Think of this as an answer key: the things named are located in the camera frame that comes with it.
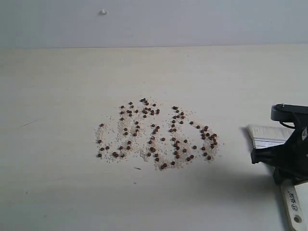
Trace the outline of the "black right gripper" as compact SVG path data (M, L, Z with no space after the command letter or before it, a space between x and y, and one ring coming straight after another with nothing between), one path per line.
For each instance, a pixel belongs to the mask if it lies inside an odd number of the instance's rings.
M251 162L268 165L288 165L292 171L275 168L273 173L276 185L290 180L293 185L308 182L308 176L300 173L308 172L308 115L292 113L290 122L294 124L294 131L285 144L266 148L253 148Z

